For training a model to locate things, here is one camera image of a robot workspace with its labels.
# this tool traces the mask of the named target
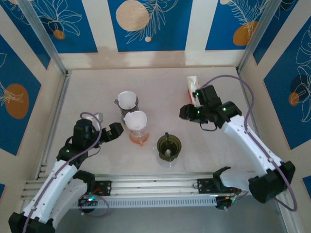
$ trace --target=glass beaker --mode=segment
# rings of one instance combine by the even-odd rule
[[[124,121],[127,128],[130,130],[129,137],[131,141],[140,144],[142,147],[149,136],[146,129],[147,115],[142,111],[134,111],[132,113],[127,113]]]
[[[123,117],[127,113],[138,111],[138,97],[132,91],[123,91],[118,94],[118,98],[115,100],[115,104],[121,109]]]

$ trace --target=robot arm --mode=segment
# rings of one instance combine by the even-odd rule
[[[241,111],[232,102],[222,104],[212,85],[197,89],[193,96],[199,100],[200,105],[183,106],[179,116],[200,124],[213,122],[216,128],[223,130],[240,145],[255,168],[255,172],[244,172],[224,167],[214,175],[219,183],[216,186],[250,191],[261,203],[266,203],[283,192],[287,186],[272,161],[284,173],[289,183],[294,176],[294,165],[290,161],[284,163],[272,153],[250,128],[246,131]],[[265,155],[251,136],[269,153],[270,158]]]
[[[120,123],[109,125],[110,130],[102,129],[98,148],[103,142],[109,142],[118,138],[123,128]],[[27,216],[31,219],[28,223],[27,232],[32,233],[54,233],[61,218],[69,210],[72,204],[85,193],[95,189],[95,176],[91,173],[81,171],[79,167],[88,157],[88,153],[72,160],[56,176],[56,171],[75,155],[85,151],[98,138],[99,132],[95,130],[92,122],[88,119],[78,120],[74,126],[73,136],[67,139],[63,148],[59,151],[57,161],[52,172],[36,194],[34,199],[23,209],[21,214],[13,213],[9,219],[12,233],[22,233]]]

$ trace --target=purple cable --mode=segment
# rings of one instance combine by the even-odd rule
[[[45,194],[45,192],[48,190],[48,188],[50,187],[51,183],[53,182],[53,180],[56,178],[56,176],[64,169],[64,167],[66,167],[72,160],[75,160],[76,158],[80,157],[81,155],[85,154],[86,152],[88,152],[89,150],[93,149],[93,147],[98,143],[99,139],[101,138],[102,136],[102,126],[101,126],[101,123],[100,121],[97,119],[97,117],[95,115],[93,115],[92,113],[87,113],[87,112],[83,112],[80,114],[80,118],[83,119],[82,115],[84,114],[88,114],[90,115],[91,117],[93,117],[97,123],[99,124],[99,134],[98,134],[98,137],[97,139],[95,140],[95,142],[86,150],[84,150],[83,152],[75,155],[74,157],[72,157],[71,159],[69,159],[66,163],[64,163],[56,172],[55,172],[55,176],[52,177],[47,185],[43,188],[42,192],[40,193],[38,199],[36,200],[36,202],[34,203],[34,209],[32,209],[30,212],[29,212],[29,215],[27,216],[27,219],[26,219],[26,222],[25,222],[25,225],[24,225],[24,228],[23,228],[23,232],[22,233],[26,233],[26,229],[27,229],[27,226],[28,226],[28,223],[29,223],[29,220],[31,218],[31,216],[33,215],[36,207],[38,206],[40,200],[42,199],[43,195]]]
[[[250,133],[248,132],[248,126],[247,126],[247,121],[248,121],[248,118],[252,112],[252,109],[254,107],[254,104],[255,104],[255,95],[254,95],[254,92],[252,90],[252,88],[250,87],[250,85],[245,82],[243,79],[241,78],[238,78],[236,76],[233,76],[233,75],[219,75],[219,76],[216,76],[214,78],[212,78],[211,80],[209,80],[206,84],[204,84],[202,87],[205,87],[206,85],[210,84],[212,81],[214,81],[215,79],[218,79],[218,78],[222,78],[222,77],[228,77],[228,78],[233,78],[233,79],[237,79],[239,80],[243,85],[245,85],[247,87],[247,89],[249,90],[251,96],[252,96],[252,101],[251,101],[251,104],[250,104],[250,107],[245,115],[245,120],[244,120],[244,128],[247,132],[247,134],[250,136],[250,138],[256,143],[256,145],[262,150],[262,152],[265,154],[265,156],[268,158],[268,159],[271,159],[271,156],[269,155],[269,153],[262,147],[262,145],[259,143],[259,141],[257,141],[257,139]],[[273,166],[276,168],[276,170],[279,172],[279,174],[281,175],[282,179],[284,180],[286,186],[288,187],[288,190],[292,196],[292,199],[293,199],[293,203],[294,203],[294,208],[291,208],[289,207],[288,205],[286,205],[285,203],[283,203],[282,201],[280,201],[279,199],[277,198],[274,198],[278,203],[280,203],[282,206],[284,206],[286,209],[290,210],[290,211],[297,211],[298,209],[298,206],[297,206],[297,200],[296,200],[296,197],[295,197],[295,194],[294,194],[294,191],[289,183],[289,181],[287,180],[286,176],[284,175],[284,173],[282,172],[282,170],[277,166],[277,164],[272,161],[271,162],[273,164]]]
[[[108,203],[104,198],[102,198],[101,196],[93,195],[93,194],[87,194],[87,195],[82,195],[81,197],[79,197],[79,199],[80,199],[80,198],[84,198],[84,197],[90,197],[90,198],[92,198],[92,197],[97,197],[98,199],[102,200],[103,202],[105,202],[105,204],[106,204],[106,206],[107,206],[107,211],[106,211],[106,213],[104,213],[103,215],[99,215],[99,216],[86,214],[86,213],[84,213],[84,212],[82,211],[82,206],[83,206],[85,203],[88,202],[88,201],[86,201],[86,202],[84,202],[84,203],[80,206],[80,212],[81,212],[81,214],[86,215],[86,216],[88,216],[88,217],[95,217],[95,218],[103,218],[103,217],[106,217],[106,215],[109,213],[110,206],[109,206],[109,203]]]

